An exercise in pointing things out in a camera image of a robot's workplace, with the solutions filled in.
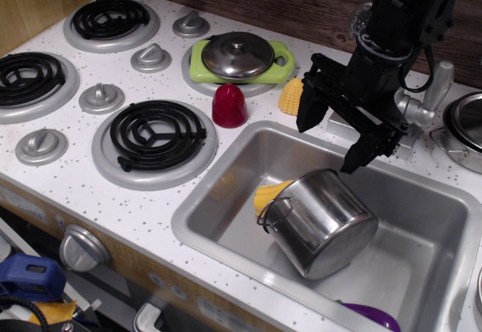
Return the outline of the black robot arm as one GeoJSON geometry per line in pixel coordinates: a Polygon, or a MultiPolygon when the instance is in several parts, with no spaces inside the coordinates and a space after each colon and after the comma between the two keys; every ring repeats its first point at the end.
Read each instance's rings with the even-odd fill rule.
{"type": "Polygon", "coordinates": [[[305,132],[334,110],[358,133],[344,157],[341,172],[353,173],[378,156],[390,156],[411,131],[395,101],[405,78],[424,53],[434,65],[432,44],[443,41],[453,26],[456,0],[373,0],[369,18],[356,33],[356,49],[348,63],[312,55],[305,73],[297,128],[305,132]]]}

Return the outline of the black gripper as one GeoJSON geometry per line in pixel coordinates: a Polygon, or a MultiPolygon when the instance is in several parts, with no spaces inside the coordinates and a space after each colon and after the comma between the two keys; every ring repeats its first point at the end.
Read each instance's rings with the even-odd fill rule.
{"type": "Polygon", "coordinates": [[[322,53],[311,56],[304,74],[297,112],[297,129],[306,132],[319,125],[329,108],[353,126],[360,138],[347,151],[341,172],[352,174],[376,157],[390,156],[400,139],[410,132],[394,95],[407,74],[407,58],[390,57],[357,46],[347,65],[322,53]]]}

